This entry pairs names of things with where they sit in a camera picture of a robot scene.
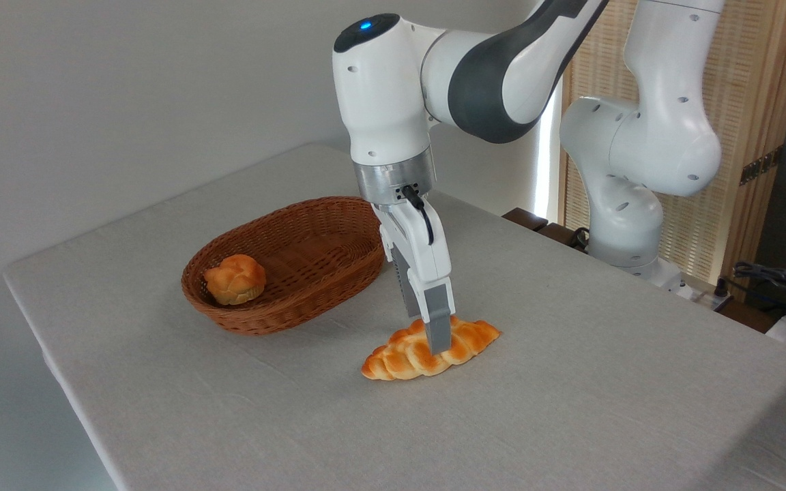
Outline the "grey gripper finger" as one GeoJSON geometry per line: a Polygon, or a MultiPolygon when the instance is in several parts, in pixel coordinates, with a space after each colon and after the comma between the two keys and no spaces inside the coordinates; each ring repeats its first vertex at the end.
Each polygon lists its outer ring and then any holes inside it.
{"type": "Polygon", "coordinates": [[[421,302],[425,335],[431,354],[448,351],[452,346],[450,317],[456,312],[449,277],[425,286],[421,292],[421,302]]]}
{"type": "Polygon", "coordinates": [[[403,296],[403,302],[405,302],[408,317],[414,318],[417,316],[422,318],[423,314],[419,308],[418,298],[408,276],[411,267],[409,266],[405,256],[402,255],[402,252],[400,252],[395,245],[392,246],[390,251],[393,264],[396,268],[397,280],[403,296]]]}

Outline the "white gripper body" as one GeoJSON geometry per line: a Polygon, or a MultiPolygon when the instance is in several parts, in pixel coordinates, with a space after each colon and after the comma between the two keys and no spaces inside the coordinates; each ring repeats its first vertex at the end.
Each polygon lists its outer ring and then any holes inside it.
{"type": "Polygon", "coordinates": [[[411,267],[409,280],[415,291],[450,276],[450,255],[439,214],[426,196],[412,205],[403,198],[396,203],[394,194],[373,194],[372,205],[381,220],[381,239],[389,250],[395,245],[411,267]]]}

